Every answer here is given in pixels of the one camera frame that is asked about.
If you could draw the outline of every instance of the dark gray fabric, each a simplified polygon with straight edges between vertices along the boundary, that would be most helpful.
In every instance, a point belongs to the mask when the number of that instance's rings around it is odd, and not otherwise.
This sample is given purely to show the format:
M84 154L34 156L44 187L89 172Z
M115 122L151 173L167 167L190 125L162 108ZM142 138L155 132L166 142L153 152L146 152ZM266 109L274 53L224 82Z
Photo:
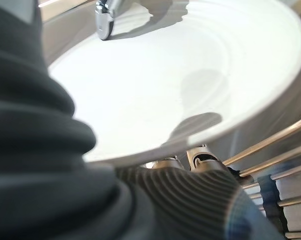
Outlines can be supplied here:
M85 165L96 139L48 76L34 12L0 9L0 240L282 239L226 171Z

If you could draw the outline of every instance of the metal pipe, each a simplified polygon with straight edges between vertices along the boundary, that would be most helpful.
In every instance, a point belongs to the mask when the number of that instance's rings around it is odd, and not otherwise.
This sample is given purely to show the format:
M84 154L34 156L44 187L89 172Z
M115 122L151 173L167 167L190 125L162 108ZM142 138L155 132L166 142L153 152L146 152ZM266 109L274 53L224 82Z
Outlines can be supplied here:
M285 237L288 239L301 239L301 232L286 232Z
M273 175L270 176L270 178L272 180L279 180L279 179L286 178L286 177L289 177L289 176L294 175L294 174L298 174L300 172L301 172L301 165L297 166L297 167L294 167L292 169L289 169L287 171L283 171L283 172L280 172L280 173L277 173L277 174L273 174ZM252 184L242 186L242 188L243 189L250 189L250 188L257 187L257 186L259 186L259 183L254 182Z
M225 160L223 163L225 166L233 164L233 163L243 159L244 157L247 157L253 153L258 152L259 150L263 149L264 147L266 147L270 144L273 144L275 142L278 142L280 140L283 140L293 134L298 133L299 131L301 131L301 120L299 120L296 123L294 123L293 125L285 128L284 130L275 133L274 135L266 138L265 140L260 141L259 143L245 149L244 151L229 158L228 160Z
M301 204L301 196L288 198L278 202L278 206L280 207L287 207L287 206L292 206L297 204Z
M288 177L290 175L297 174L297 173L300 173L300 172L301 172L301 165L297 166L297 167L294 167L292 169L289 169L287 171L283 171L283 172L274 174L274 175L270 176L270 178L273 179L273 180L278 180L278 179L282 179L282 178L285 178L285 177Z
M254 182L252 184L242 186L242 188L243 189L250 189L250 188L254 188L254 187L258 187L258 186L259 186L259 183L258 182Z
M262 195L261 195L260 192L253 193L253 194L250 194L248 196L250 197L250 199L260 199L260 198L262 198Z
M241 177L246 177L248 175L251 175L253 173L256 173L256 172L259 172L259 171L262 171L272 165L275 165L275 164L279 164L279 163L283 163L283 162L286 162L292 158L295 158L295 157L298 157L301 155L301 146L297 147L297 148L294 148L293 150L290 150L290 151L287 151L279 156L276 156L272 159L269 159L267 161L264 161L260 164L257 164L253 167L250 167L248 169L245 169L243 171L241 171L239 173L239 175Z

